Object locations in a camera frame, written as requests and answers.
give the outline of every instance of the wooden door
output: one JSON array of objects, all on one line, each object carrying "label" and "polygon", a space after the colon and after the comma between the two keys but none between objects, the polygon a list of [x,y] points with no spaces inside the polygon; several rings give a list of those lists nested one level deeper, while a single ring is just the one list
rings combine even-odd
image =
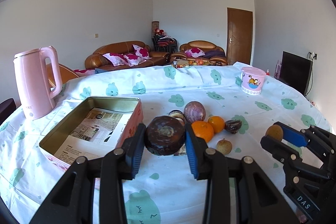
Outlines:
[{"label": "wooden door", "polygon": [[252,51],[253,13],[240,9],[227,9],[227,44],[228,65],[236,61],[250,64]]}]

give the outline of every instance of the pink electric kettle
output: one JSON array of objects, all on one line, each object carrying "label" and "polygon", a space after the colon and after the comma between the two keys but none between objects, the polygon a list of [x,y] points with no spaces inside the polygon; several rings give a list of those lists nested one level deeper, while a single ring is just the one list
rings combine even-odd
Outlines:
[{"label": "pink electric kettle", "polygon": [[[46,58],[51,59],[56,88],[50,90]],[[47,115],[55,107],[54,97],[61,92],[62,80],[56,49],[52,46],[36,48],[14,56],[17,90],[23,112],[29,120]]]}]

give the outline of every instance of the paper booklet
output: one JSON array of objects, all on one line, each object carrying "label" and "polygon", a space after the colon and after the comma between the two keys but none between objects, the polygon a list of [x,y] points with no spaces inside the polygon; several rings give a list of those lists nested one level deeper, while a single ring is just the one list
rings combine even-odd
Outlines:
[{"label": "paper booklet", "polygon": [[93,108],[54,156],[69,164],[79,156],[88,160],[105,156],[115,148],[131,115],[132,112]]}]

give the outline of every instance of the orange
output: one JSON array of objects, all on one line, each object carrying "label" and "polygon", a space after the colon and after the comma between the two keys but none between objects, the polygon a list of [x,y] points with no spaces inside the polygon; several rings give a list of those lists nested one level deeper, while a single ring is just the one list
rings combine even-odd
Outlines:
[{"label": "orange", "polygon": [[205,121],[196,121],[191,124],[196,137],[203,138],[205,142],[210,142],[214,132],[211,124]]},{"label": "orange", "polygon": [[215,133],[221,132],[225,128],[225,121],[222,117],[212,116],[208,119],[208,123],[213,127]]}]

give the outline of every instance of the pink plastic container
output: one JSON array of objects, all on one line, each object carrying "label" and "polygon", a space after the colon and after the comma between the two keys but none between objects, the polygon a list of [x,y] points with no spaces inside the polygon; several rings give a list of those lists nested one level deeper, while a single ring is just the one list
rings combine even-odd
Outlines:
[{"label": "pink plastic container", "polygon": [[250,95],[259,95],[266,72],[254,67],[243,67],[241,70],[241,90]]},{"label": "pink plastic container", "polygon": [[[51,91],[47,75],[46,58],[50,58],[56,88]],[[14,56],[17,90],[27,119],[36,120],[47,115],[55,107],[54,97],[62,89],[57,52],[43,47],[21,52]]]}]

